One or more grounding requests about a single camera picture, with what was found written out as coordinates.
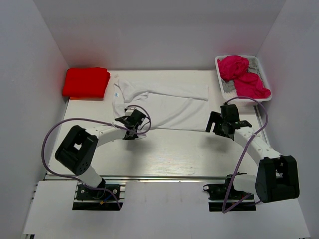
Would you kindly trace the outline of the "white t shirt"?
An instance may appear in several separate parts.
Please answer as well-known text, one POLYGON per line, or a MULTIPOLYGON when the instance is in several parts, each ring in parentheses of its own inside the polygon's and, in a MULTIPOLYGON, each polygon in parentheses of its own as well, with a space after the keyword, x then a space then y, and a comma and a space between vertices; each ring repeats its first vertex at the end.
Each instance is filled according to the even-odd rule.
POLYGON ((151 118, 151 128, 204 132, 210 116, 207 84, 163 83, 154 80, 119 79, 114 84, 116 118, 137 105, 151 118))

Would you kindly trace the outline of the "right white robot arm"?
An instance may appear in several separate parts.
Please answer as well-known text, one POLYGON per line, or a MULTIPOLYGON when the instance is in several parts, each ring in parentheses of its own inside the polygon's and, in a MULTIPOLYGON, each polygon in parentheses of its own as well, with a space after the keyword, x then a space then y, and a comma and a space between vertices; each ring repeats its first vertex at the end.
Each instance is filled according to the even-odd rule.
POLYGON ((298 198, 300 195, 297 161, 291 155, 284 156, 272 149, 257 136, 252 125, 240 120, 236 105, 224 104, 221 111, 211 112, 206 132, 229 138, 243 147, 258 166, 257 174, 240 173, 238 167, 225 180, 224 186, 213 189, 225 199, 244 195, 257 195, 263 203, 298 198))

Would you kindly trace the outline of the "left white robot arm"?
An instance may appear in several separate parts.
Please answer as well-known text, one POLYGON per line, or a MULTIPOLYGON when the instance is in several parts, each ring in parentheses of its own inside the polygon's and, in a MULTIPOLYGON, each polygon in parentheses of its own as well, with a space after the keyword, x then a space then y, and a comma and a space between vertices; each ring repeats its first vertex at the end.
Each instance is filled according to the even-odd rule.
POLYGON ((55 153, 55 159, 88 186, 88 193, 95 199, 105 194, 105 181, 91 166, 96 149, 115 140, 135 140, 142 132, 147 113, 136 108, 126 109, 125 115, 116 118, 120 125, 103 123, 100 127, 85 129, 79 125, 71 127, 55 153))

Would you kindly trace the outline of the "grey garment in basket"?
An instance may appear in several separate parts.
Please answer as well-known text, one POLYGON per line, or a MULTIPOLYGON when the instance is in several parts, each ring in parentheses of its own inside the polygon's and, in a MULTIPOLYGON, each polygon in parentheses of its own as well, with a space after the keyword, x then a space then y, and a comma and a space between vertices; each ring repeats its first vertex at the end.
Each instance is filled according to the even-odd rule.
MULTIPOLYGON (((255 73, 255 74, 258 73, 257 72, 258 71, 258 62, 255 58, 249 59, 249 67, 248 67, 247 71, 249 73, 255 73)), ((224 79, 221 79, 221 82, 222 82, 224 92, 229 93, 229 92, 236 90, 234 80, 225 81, 224 79)))

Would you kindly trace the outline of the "magenta t shirt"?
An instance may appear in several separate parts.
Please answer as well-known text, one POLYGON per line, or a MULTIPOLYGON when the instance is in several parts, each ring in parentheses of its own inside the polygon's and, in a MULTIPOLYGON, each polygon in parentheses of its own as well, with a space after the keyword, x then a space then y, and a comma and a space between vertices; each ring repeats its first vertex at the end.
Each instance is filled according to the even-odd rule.
POLYGON ((264 87, 263 82, 254 69, 249 70, 248 58, 231 55, 217 60, 220 76, 225 82, 233 81, 237 96, 254 99, 265 99, 271 91, 264 87))

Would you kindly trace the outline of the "folded red t shirt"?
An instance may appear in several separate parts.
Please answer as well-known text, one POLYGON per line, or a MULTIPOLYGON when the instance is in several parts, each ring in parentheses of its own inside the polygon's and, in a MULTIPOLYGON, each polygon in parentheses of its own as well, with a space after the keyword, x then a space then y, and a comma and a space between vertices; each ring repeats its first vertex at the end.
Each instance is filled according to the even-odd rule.
POLYGON ((111 74, 106 68, 69 68, 62 89, 64 97, 102 99, 111 74))

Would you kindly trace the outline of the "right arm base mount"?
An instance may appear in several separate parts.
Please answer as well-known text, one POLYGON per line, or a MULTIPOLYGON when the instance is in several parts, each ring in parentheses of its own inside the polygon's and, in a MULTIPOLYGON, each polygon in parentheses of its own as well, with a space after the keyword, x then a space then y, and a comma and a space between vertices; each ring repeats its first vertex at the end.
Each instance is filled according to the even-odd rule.
MULTIPOLYGON (((231 180, 232 174, 227 175, 223 183, 210 183, 202 187, 203 191, 208 194, 208 206, 210 212, 221 212, 226 192, 231 180)), ((253 195, 243 191, 236 191, 231 186, 230 193, 226 202, 225 209, 235 205, 242 198, 247 197, 238 206, 231 209, 231 212, 256 211, 255 198, 253 195)))

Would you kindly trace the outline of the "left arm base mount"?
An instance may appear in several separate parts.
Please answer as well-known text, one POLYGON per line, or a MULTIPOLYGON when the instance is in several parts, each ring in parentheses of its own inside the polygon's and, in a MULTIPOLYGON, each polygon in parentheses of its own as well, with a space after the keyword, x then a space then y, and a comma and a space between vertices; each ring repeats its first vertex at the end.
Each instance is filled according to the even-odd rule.
MULTIPOLYGON (((120 207, 124 203, 125 184, 106 184, 119 201, 120 207)), ((72 210, 74 211, 119 211, 120 208, 110 192, 96 191, 78 184, 75 191, 72 210)))

